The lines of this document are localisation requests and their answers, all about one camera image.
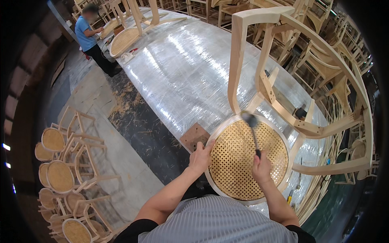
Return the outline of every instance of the stack of wooden chairs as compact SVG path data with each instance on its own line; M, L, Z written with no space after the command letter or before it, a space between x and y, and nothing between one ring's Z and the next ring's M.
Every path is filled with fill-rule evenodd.
M68 124L67 117L73 115ZM86 133L84 122L95 118L67 107L59 124L52 124L42 133L35 146L35 156L42 161L39 180L39 212L50 223L50 235L57 242L108 242L130 223L113 228L96 206L102 196L86 199L83 190L98 188L102 180L118 179L120 175L100 175L91 147L107 149L104 140Z

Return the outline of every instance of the woven cane seat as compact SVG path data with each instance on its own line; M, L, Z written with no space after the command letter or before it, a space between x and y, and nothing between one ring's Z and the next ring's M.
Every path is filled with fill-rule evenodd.
M70 243L90 243L92 236L85 225L75 219L67 219L62 225L63 233Z
M65 148L65 140L57 129L46 128L42 133L42 145L49 151L61 152Z
M74 186L74 177L70 168L61 161L52 161L47 169L47 180L53 190L67 193Z
M39 191L39 200L42 206L46 209L54 210L54 201L53 201L54 193L47 189L42 188Z
M118 56L139 38L137 28L129 28L120 32L112 41L111 56Z
M42 217L43 219L46 221L46 222L49 222L49 219L51 218L51 216L53 215L53 212L52 211L45 211L45 212L40 212L42 214Z
M47 182L47 168L49 167L49 163L43 163L39 166L39 171L38 171L38 177L40 180L40 183L42 186L46 188L50 188L49 183Z
M77 201L79 201L79 200L85 200L85 197L80 193L70 192L66 195L65 205L71 213L73 213L75 205L76 205ZM79 202L75 216L82 217L84 215L84 208L85 207L86 207L85 202Z
M92 226L96 229L96 231L100 237L105 237L107 235L107 232L105 231L104 227L99 222L97 222L95 220L89 220L89 221L90 221L90 224L92 224ZM84 223L85 223L85 226L88 228L89 232L91 233L92 238L96 237L96 234L94 233L92 228L89 226L89 224L85 221L84 221Z
M42 162L50 161L52 156L53 153L46 150L42 143L39 142L35 145L35 157L37 160Z
M268 149L271 161L270 175L278 186L283 180L289 162L288 152L281 136L261 122L254 128L261 150ZM216 186L226 195L251 201L262 198L263 192L252 177L251 169L255 144L250 127L238 120L216 138L211 155L209 173Z

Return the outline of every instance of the black pants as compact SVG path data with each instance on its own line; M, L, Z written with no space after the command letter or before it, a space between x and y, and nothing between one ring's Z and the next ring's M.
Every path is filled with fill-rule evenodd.
M103 53L100 50L100 47L96 44L91 49L84 51L88 56L91 56L94 61L99 65L99 67L108 75L111 76L113 70L115 69L117 62L114 63L108 61L103 57Z

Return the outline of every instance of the person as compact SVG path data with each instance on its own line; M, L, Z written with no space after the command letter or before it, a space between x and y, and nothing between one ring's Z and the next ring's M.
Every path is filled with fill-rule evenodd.
M180 202L187 188L210 165L215 140L190 155L189 166L140 209L114 243L124 242L315 242L299 227L293 209L270 177L266 152L254 156L252 176L263 191L270 219L228 197L205 195Z
M108 61L108 59L103 56L100 47L97 45L94 35L102 32L104 28L100 27L96 30L92 30L89 25L90 21L96 19L97 13L98 7L95 4L86 4L82 9L82 15L75 23L75 35L81 45L82 51L88 56L91 56L106 74L113 77L118 74L122 68L116 61L114 63Z

